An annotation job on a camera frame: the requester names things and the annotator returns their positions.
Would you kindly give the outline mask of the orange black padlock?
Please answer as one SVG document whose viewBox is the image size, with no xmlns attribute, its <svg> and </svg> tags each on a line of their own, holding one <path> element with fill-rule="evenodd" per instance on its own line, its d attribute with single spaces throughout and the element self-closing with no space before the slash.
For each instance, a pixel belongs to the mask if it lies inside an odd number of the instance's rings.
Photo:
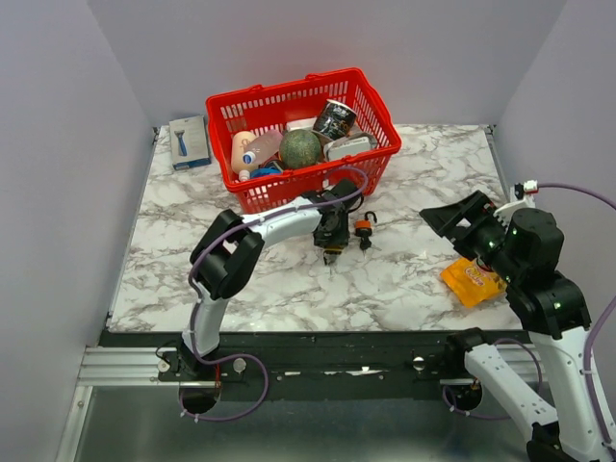
<svg viewBox="0 0 616 462">
<path fill-rule="evenodd" d="M 354 223 L 354 235 L 367 239 L 372 235 L 372 226 L 377 224 L 377 216 L 374 211 L 367 211 L 362 218 Z"/>
</svg>

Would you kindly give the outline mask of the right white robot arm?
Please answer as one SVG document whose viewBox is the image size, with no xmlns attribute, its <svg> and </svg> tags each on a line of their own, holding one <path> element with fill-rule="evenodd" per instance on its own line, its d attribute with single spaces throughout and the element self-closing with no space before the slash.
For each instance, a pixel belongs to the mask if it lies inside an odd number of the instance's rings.
<svg viewBox="0 0 616 462">
<path fill-rule="evenodd" d="M 478 329 L 448 338 L 445 370 L 470 374 L 520 430 L 531 461 L 612 461 L 615 421 L 593 355 L 593 344 L 615 306 L 592 321 L 579 286 L 557 269 L 564 234 L 553 214 L 537 208 L 541 184 L 514 188 L 498 207 L 483 192 L 420 215 L 454 250 L 478 261 L 506 284 L 509 307 L 540 356 L 549 381 L 547 403 Z"/>
</svg>

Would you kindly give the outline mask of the yellow black padlock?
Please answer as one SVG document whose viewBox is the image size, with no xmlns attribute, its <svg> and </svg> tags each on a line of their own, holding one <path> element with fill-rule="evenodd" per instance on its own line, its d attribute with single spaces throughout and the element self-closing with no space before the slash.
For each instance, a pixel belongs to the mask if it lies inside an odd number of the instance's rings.
<svg viewBox="0 0 616 462">
<path fill-rule="evenodd" d="M 343 253 L 344 247 L 339 245 L 331 245 L 323 249 L 323 262 L 326 266 L 334 265 L 340 255 Z"/>
</svg>

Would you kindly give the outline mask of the black head key set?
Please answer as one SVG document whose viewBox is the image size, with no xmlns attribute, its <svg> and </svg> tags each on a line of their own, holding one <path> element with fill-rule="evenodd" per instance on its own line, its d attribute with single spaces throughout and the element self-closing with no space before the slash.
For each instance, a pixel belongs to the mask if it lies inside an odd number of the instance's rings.
<svg viewBox="0 0 616 462">
<path fill-rule="evenodd" d="M 369 237 L 364 236 L 360 238 L 360 249 L 366 253 L 369 249 L 380 250 L 380 247 L 374 245 Z"/>
</svg>

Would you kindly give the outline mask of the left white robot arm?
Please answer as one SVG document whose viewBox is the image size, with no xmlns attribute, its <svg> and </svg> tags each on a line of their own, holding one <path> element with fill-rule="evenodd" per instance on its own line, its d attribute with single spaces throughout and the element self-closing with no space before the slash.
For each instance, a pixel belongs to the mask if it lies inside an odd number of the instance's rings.
<svg viewBox="0 0 616 462">
<path fill-rule="evenodd" d="M 190 257 L 188 282 L 196 302 L 182 334 L 186 351 L 180 359 L 189 378 L 201 380 L 212 372 L 211 353 L 219 346 L 227 305 L 250 280 L 262 252 L 310 235 L 325 263 L 331 264 L 348 245 L 348 215 L 362 196 L 363 188 L 345 178 L 330 189 L 305 192 L 263 213 L 218 214 Z"/>
</svg>

